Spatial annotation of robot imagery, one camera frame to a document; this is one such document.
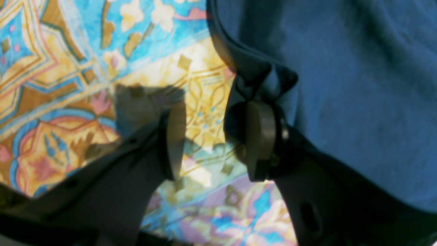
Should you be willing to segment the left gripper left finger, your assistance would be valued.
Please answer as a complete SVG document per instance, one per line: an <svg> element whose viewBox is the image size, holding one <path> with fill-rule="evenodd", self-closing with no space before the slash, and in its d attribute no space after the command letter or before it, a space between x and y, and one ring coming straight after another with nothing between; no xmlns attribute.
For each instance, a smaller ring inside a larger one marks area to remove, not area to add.
<svg viewBox="0 0 437 246"><path fill-rule="evenodd" d="M1 211L2 246L134 246L154 191L180 176L186 105L165 108L111 153Z"/></svg>

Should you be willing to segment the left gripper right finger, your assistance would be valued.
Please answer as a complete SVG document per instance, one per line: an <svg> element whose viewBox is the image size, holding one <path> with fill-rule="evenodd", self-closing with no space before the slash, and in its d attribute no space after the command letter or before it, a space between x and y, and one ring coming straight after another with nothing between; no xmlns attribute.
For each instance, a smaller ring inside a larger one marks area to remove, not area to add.
<svg viewBox="0 0 437 246"><path fill-rule="evenodd" d="M322 153L281 109L239 102L225 114L225 133L245 146L251 182L272 180L300 246L431 246L436 214L413 208L344 163Z"/></svg>

